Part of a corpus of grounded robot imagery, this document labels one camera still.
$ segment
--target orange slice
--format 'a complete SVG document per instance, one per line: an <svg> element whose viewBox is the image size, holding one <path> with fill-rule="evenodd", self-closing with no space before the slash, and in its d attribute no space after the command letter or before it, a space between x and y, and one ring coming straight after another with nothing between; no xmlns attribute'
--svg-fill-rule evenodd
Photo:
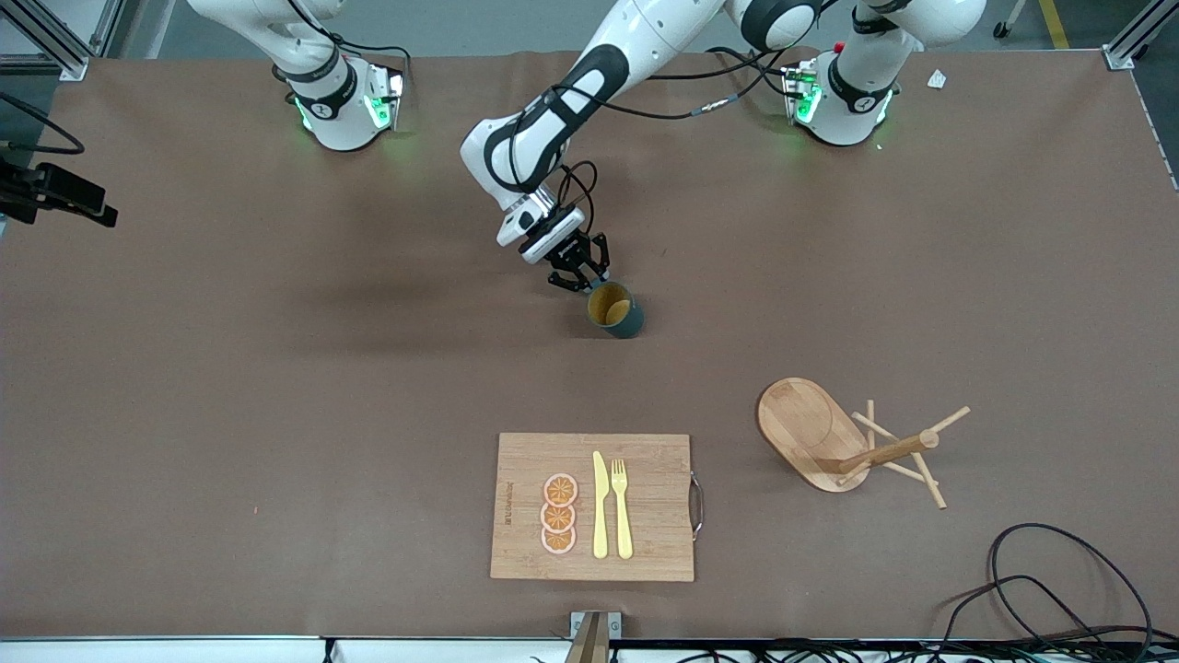
<svg viewBox="0 0 1179 663"><path fill-rule="evenodd" d="M540 544L553 554L565 554L573 550L573 544L578 543L578 531L554 533L548 530L540 531Z"/></svg>
<svg viewBox="0 0 1179 663"><path fill-rule="evenodd" d="M577 520L577 517L578 516L573 511L572 506L553 506L551 504L545 504L540 507L541 526L554 534L568 532L573 529L573 523Z"/></svg>
<svg viewBox="0 0 1179 663"><path fill-rule="evenodd" d="M561 472L545 481L545 501L553 506L568 506L578 499L578 483Z"/></svg>

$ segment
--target cup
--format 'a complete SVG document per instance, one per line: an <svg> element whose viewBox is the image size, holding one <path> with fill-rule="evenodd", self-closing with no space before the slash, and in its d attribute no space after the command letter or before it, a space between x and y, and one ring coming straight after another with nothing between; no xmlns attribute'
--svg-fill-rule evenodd
<svg viewBox="0 0 1179 663"><path fill-rule="evenodd" d="M607 281L590 293L590 321L615 339L633 339L643 329L643 307L625 285Z"/></svg>

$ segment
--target metal handle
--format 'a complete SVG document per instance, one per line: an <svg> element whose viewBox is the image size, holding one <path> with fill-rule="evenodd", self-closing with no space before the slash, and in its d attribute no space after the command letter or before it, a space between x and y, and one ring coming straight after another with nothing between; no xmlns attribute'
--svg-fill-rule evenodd
<svg viewBox="0 0 1179 663"><path fill-rule="evenodd" d="M700 534L700 527L704 526L704 488L700 487L700 481L696 478L696 471L689 472L689 475L692 478L692 484L687 487L689 504L692 503L692 490L696 490L696 525L692 527L692 540L694 541L696 537Z"/></svg>

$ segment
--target table surface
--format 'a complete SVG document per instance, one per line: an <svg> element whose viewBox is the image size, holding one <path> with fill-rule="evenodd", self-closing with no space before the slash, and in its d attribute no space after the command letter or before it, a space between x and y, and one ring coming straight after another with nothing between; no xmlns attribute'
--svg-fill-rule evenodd
<svg viewBox="0 0 1179 663"><path fill-rule="evenodd" d="M918 54L851 149L768 88L600 113L569 158L601 169L597 229L647 311L617 341L495 245L457 157L571 59L415 60L415 133L356 153L318 147L263 61L97 61L59 90L70 168L121 216L9 224L0 250L0 634L539 636L611 609L630 636L922 637L1023 520L1179 625L1179 199L1128 72ZM949 510L884 471L808 486L756 424L785 376L898 434L969 405L928 455ZM502 431L691 434L697 580L489 578ZM1138 621L1061 541L1020 534L1002 571ZM980 603L956 635L1019 631Z"/></svg>

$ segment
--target floor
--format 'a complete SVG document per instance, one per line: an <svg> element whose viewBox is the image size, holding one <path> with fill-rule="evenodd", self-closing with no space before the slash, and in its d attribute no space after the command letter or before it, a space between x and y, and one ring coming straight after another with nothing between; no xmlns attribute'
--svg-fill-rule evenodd
<svg viewBox="0 0 1179 663"><path fill-rule="evenodd" d="M141 21L138 34L126 40L126 57L261 58L261 52L233 32L199 17L184 0L138 0ZM990 0L975 29L951 46L959 51L999 48L1052 48L1042 6L1053 2L1071 47L1092 48L1108 41L1138 13L1144 1L1040 0L1028 2L1010 35L992 37L995 24L1005 20L1014 0ZM329 27L351 41L371 45L397 44L415 55L499 55L515 51L578 51L593 34L613 0L528 2L525 0L351 0ZM838 0L816 29L803 40L828 47L844 37L852 0ZM745 50L737 28L718 17L692 44ZM1179 158L1179 21L1167 26L1135 70L1160 142ZM47 107L57 81L50 77L2 77L0 90ZM0 107L4 138L28 140L38 125L9 107Z"/></svg>

